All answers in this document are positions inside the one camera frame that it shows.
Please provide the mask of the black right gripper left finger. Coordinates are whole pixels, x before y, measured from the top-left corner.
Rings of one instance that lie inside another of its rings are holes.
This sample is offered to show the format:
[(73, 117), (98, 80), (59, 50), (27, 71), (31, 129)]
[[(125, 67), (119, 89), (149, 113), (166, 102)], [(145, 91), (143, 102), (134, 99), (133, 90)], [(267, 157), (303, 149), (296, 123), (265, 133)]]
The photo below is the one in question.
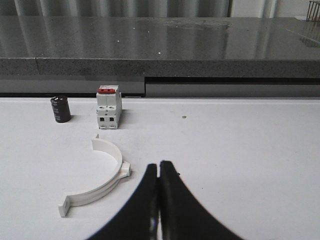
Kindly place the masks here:
[(134, 193), (90, 240), (156, 240), (159, 224), (157, 165), (149, 164)]

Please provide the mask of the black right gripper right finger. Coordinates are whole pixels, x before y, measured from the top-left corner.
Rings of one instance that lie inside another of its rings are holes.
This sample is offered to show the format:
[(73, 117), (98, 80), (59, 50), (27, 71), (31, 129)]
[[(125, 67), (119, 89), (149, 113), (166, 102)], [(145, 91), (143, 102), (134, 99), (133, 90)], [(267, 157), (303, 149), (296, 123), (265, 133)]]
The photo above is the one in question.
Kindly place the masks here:
[(160, 213), (164, 240), (240, 240), (186, 187), (171, 161), (160, 163)]

